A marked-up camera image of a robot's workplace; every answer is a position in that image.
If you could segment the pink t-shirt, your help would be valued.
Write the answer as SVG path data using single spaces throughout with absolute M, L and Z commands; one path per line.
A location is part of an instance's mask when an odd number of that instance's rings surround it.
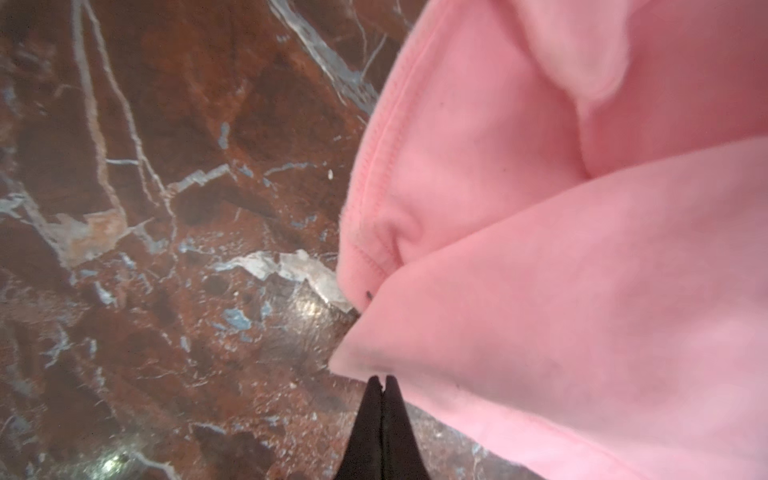
M 767 5 L 431 1 L 329 367 L 548 479 L 767 475 Z

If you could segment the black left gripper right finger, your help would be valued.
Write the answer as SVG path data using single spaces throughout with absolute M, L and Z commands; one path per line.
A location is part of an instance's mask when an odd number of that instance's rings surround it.
M 382 400 L 382 478 L 430 480 L 394 376 L 386 377 Z

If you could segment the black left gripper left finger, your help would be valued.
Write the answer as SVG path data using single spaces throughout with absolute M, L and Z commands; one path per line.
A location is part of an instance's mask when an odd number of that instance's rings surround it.
M 367 382 L 335 480 L 383 478 L 382 421 L 383 387 L 373 376 Z

